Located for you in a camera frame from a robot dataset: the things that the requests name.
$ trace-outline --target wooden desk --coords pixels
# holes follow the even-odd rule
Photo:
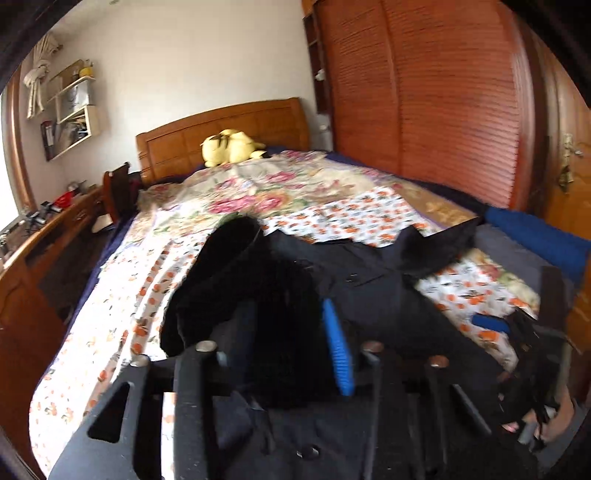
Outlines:
[[[100,202],[101,189],[75,199],[31,235],[0,273],[0,424],[40,476],[29,440],[29,404],[66,329],[38,285],[68,244],[95,221]]]

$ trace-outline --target tied curtain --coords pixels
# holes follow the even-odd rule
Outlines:
[[[33,118],[45,110],[41,82],[49,72],[49,58],[58,48],[59,44],[51,33],[44,35],[33,47],[33,67],[22,80],[26,87],[29,88],[27,118]]]

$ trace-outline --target wooden headboard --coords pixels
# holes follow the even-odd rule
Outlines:
[[[194,171],[203,163],[203,140],[225,128],[242,130],[253,140],[266,145],[282,145],[295,150],[310,148],[310,133],[299,98],[218,108],[135,137],[144,185]]]

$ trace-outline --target wooden cabinet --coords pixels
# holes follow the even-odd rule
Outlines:
[[[534,100],[498,0],[320,0],[335,150],[365,164],[527,206]]]
[[[0,425],[38,474],[28,433],[29,405],[66,332],[39,283],[68,244],[95,220],[100,197],[97,189],[52,218],[0,273]]]

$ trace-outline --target louvered wardrobe door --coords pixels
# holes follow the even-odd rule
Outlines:
[[[317,14],[332,90],[335,150],[399,173],[398,101],[382,5],[322,0]]]
[[[505,7],[496,0],[383,4],[398,75],[402,175],[509,206],[527,119]]]

